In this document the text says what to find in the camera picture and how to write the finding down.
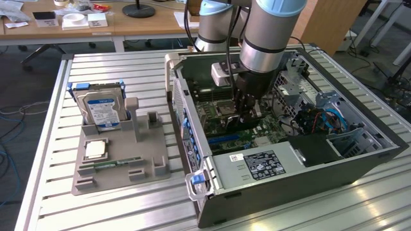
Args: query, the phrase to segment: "power supply label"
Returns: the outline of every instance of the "power supply label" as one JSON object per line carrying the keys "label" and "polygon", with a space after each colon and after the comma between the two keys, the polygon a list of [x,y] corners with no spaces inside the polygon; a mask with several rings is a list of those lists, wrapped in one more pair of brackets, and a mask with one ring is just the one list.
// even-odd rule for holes
{"label": "power supply label", "polygon": [[272,150],[244,156],[252,178],[262,180],[284,174],[286,170]]}

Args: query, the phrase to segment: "gray carpet floor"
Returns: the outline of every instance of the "gray carpet floor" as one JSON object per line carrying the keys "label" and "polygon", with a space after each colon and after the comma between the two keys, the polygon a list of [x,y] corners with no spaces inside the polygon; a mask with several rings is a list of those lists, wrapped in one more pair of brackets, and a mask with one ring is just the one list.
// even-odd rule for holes
{"label": "gray carpet floor", "polygon": [[[359,17],[354,24],[354,31],[359,33],[363,25],[370,19],[370,14],[364,17]],[[370,38],[382,25],[383,21],[379,20],[372,26],[371,31],[367,34]],[[379,61],[384,63],[388,68],[395,72],[398,67],[392,65],[392,61],[403,51],[407,44],[411,42],[411,35],[398,28],[392,27],[382,40],[378,48],[380,53],[371,53],[366,58],[370,62]],[[368,44],[367,39],[359,45],[359,49]],[[62,48],[67,53],[102,53],[115,52],[115,47],[111,42],[98,42],[95,49],[90,48],[87,43],[64,44]],[[188,45],[187,39],[183,39],[183,45]],[[24,72],[22,70],[19,62],[39,46],[28,46],[28,52],[19,51],[16,46],[9,46],[8,51],[0,55],[0,107],[12,105],[27,105],[38,101],[47,101],[52,95],[52,88],[55,78],[60,64],[60,54],[55,50],[48,50],[31,62],[34,67],[32,72]],[[144,46],[144,41],[138,43],[130,43],[127,51],[139,50],[162,50],[179,48],[175,39],[159,39],[152,41],[152,47]],[[367,65],[367,63],[354,57],[346,52],[339,52],[334,55],[334,59],[348,70]],[[364,68],[359,70],[356,76],[372,81],[374,72],[372,68]],[[411,77],[411,66],[407,68],[404,77]],[[34,108],[34,110],[43,110],[44,106]],[[20,119],[22,115],[16,114],[8,118]],[[32,168],[32,162],[35,158],[35,152],[38,142],[40,138],[43,123],[46,114],[27,115],[24,122],[26,127],[23,133],[11,142],[4,144],[8,154],[13,157],[19,175],[22,178],[22,188],[12,199],[15,204],[4,205],[0,207],[0,231],[9,231],[15,228],[17,213],[20,209],[19,201],[23,199],[26,184]],[[0,120],[0,135],[4,134],[8,129],[15,125],[15,122]],[[4,166],[0,165],[0,173],[4,171]],[[7,197],[13,193],[16,188],[16,177],[12,169],[8,170],[7,175],[0,179],[0,201],[4,201]]]}

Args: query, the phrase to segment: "hard drive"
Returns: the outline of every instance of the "hard drive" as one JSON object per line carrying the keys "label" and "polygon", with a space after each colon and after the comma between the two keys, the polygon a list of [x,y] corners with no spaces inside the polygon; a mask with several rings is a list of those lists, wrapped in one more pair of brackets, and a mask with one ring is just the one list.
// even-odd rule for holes
{"label": "hard drive", "polygon": [[124,106],[123,81],[110,84],[79,83],[70,93],[79,105],[84,124],[98,126],[99,131],[119,128],[120,121],[128,120],[130,116]]}

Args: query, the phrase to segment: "aluminum slatted table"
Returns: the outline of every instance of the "aluminum slatted table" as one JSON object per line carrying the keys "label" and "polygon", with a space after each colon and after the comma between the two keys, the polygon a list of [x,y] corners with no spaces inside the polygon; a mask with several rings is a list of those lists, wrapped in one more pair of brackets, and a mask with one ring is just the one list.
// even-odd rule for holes
{"label": "aluminum slatted table", "polygon": [[[182,159],[164,93],[164,55],[170,51],[79,54],[63,60],[16,230],[199,230],[188,199]],[[320,51],[312,57],[406,142],[411,125]],[[319,75],[310,76],[330,90]],[[171,178],[80,196],[71,195],[82,116],[66,92],[67,83],[126,82],[139,97],[138,114],[156,110],[163,118]],[[391,230],[411,229],[411,148],[355,183],[204,229]]]}

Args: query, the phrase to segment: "white box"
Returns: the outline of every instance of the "white box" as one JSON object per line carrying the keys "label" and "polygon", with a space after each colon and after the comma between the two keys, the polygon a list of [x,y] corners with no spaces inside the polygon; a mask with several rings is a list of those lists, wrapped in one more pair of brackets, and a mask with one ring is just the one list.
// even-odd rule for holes
{"label": "white box", "polygon": [[42,20],[36,19],[36,23],[38,23],[38,27],[59,26],[59,21],[56,18],[55,19],[42,19]]}
{"label": "white box", "polygon": [[351,32],[348,31],[347,34],[346,34],[346,37],[343,39],[343,42],[342,42],[339,48],[336,49],[336,51],[347,51],[347,49],[351,46],[352,41],[355,40],[356,37],[358,37],[356,33],[354,33],[352,31]]}
{"label": "white box", "polygon": [[88,20],[88,25],[90,25],[91,28],[108,26],[104,13],[91,13],[91,14],[88,14],[87,20]]}
{"label": "white box", "polygon": [[86,19],[84,19],[84,22],[78,23],[78,24],[74,24],[72,22],[63,20],[62,28],[63,30],[80,30],[80,29],[90,29],[90,26],[88,26],[88,22]]}

